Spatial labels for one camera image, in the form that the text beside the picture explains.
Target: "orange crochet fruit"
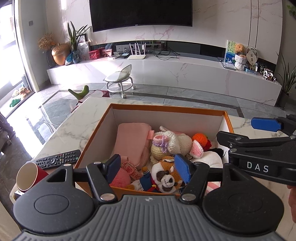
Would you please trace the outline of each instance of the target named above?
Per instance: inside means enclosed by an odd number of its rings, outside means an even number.
[[[197,133],[192,137],[192,141],[196,140],[202,147],[207,144],[207,137],[202,133]]]

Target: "tv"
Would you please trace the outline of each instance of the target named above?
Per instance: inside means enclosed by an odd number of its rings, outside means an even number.
[[[192,26],[192,0],[89,0],[93,32],[137,25]]]

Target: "marble coffee table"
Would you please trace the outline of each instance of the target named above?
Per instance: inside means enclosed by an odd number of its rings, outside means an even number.
[[[60,125],[50,139],[44,144],[42,150],[35,158],[41,158],[76,149],[80,149],[82,151],[110,103],[151,104],[128,99],[89,97]],[[280,131],[274,133],[269,131],[254,130],[250,125],[250,120],[248,119],[235,116],[229,116],[229,118],[236,134],[245,135],[251,139],[286,136]],[[288,205],[289,190],[286,185],[261,179],[257,180],[278,195],[284,203],[284,216],[278,226],[277,233],[288,241],[295,241],[296,225],[292,221],[290,207]],[[13,203],[15,202],[13,195],[16,190],[17,187],[15,185],[10,193],[10,199]]]

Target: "red cup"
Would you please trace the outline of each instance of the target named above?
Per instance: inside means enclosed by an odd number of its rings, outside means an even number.
[[[17,173],[17,187],[20,191],[26,192],[47,175],[48,173],[37,166],[36,163],[27,162]]]

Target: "glass door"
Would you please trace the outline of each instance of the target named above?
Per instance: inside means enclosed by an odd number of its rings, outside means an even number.
[[[12,1],[0,8],[0,112],[8,117],[32,94],[15,37]]]

